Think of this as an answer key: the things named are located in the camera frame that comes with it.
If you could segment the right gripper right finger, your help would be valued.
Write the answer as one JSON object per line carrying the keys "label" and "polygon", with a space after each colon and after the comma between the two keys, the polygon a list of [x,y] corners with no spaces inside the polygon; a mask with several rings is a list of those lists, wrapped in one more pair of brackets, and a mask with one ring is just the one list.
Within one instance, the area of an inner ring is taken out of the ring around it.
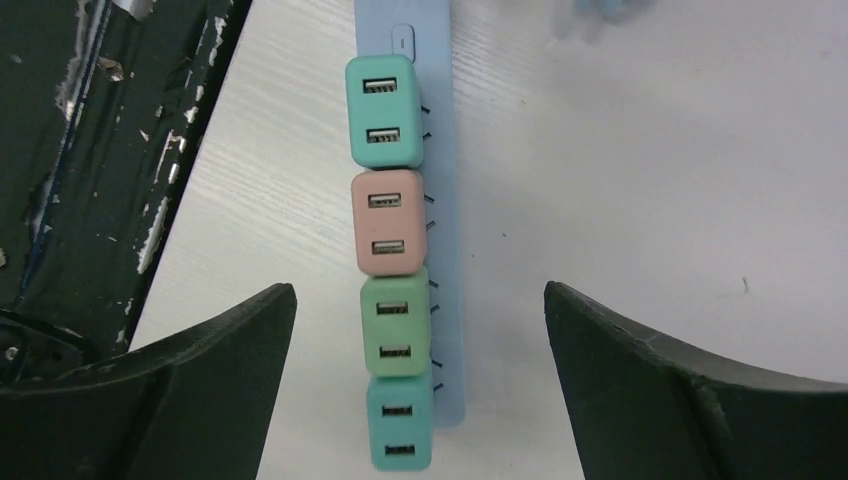
{"label": "right gripper right finger", "polygon": [[588,479],[843,479],[847,387],[734,361],[551,281],[544,313]]}

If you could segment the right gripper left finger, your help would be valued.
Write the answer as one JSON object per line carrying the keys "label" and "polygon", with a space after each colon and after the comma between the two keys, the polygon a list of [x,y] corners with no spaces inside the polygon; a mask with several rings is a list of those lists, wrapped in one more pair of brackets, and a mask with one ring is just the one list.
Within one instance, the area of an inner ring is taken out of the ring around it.
{"label": "right gripper left finger", "polygon": [[129,353],[1,390],[5,479],[253,479],[297,298],[274,284]]}

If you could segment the light blue power strip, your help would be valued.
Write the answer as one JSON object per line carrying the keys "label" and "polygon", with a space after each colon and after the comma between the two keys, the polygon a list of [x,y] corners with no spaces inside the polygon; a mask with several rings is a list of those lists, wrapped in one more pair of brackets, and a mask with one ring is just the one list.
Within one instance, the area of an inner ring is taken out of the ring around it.
{"label": "light blue power strip", "polygon": [[465,419],[463,305],[459,252],[458,162],[454,122],[451,3],[357,1],[360,56],[404,54],[413,63],[422,98],[424,180],[432,341],[434,422]]}

